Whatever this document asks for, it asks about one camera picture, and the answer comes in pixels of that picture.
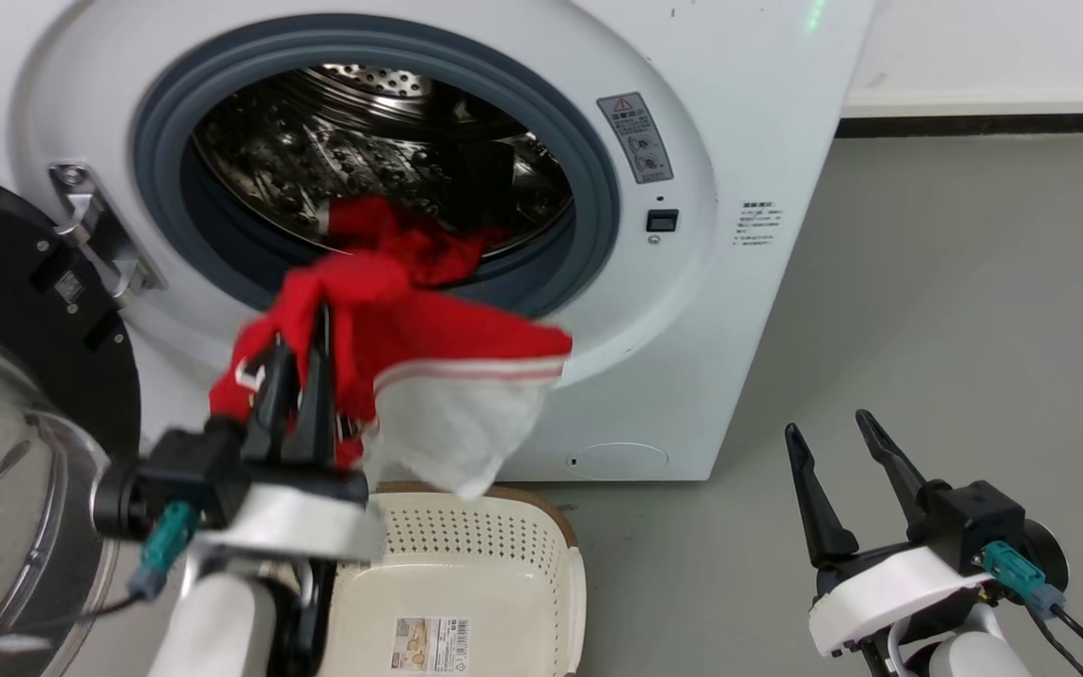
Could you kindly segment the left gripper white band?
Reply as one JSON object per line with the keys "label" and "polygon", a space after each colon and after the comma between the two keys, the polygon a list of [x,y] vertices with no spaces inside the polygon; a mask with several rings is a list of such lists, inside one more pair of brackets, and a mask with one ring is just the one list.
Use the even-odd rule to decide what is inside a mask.
{"label": "left gripper white band", "polygon": [[[289,463],[328,467],[336,446],[331,314],[315,309],[306,344],[306,377],[301,386]],[[276,463],[298,399],[298,368],[291,347],[274,342],[246,368],[255,399],[246,419],[246,460]],[[264,556],[275,560],[378,561],[384,554],[382,512],[370,502],[365,472],[304,466],[249,466],[250,483],[242,507],[226,528],[203,528],[194,552]]]}

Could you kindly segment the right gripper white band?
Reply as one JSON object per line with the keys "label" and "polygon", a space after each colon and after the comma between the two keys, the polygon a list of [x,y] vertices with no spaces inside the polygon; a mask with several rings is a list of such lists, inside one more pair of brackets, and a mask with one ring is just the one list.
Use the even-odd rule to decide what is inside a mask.
{"label": "right gripper white band", "polygon": [[[870,411],[854,424],[884,468],[906,528],[944,528],[932,512],[944,480],[925,480]],[[955,565],[927,545],[893,544],[860,552],[815,476],[815,457],[796,424],[785,428],[796,505],[815,600],[808,632],[818,654],[865,660],[992,660],[994,613],[981,595],[992,577],[979,564]]]}

